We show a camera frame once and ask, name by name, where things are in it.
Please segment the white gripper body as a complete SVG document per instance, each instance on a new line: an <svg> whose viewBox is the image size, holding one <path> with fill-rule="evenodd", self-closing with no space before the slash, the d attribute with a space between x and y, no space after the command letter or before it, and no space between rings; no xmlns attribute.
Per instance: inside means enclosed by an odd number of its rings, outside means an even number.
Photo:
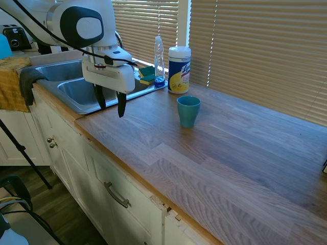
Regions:
<svg viewBox="0 0 327 245"><path fill-rule="evenodd" d="M134 70L128 62L130 53L120 47L87 47L88 52L114 58L112 65L103 58L87 55L82 58L82 73L85 81L109 88L121 93L130 93L135 89Z"/></svg>

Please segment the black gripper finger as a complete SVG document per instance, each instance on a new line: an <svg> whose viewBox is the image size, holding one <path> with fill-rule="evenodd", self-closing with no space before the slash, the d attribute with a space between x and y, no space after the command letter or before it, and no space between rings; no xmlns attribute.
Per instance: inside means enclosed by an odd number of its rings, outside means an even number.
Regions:
<svg viewBox="0 0 327 245"><path fill-rule="evenodd" d="M106 101L103 94L103 87L98 84L94 84L94 92L101 110L105 110Z"/></svg>
<svg viewBox="0 0 327 245"><path fill-rule="evenodd" d="M118 115L119 118L123 117L125 114L126 103L127 103L127 95L125 93L116 92L117 100L118 100Z"/></svg>

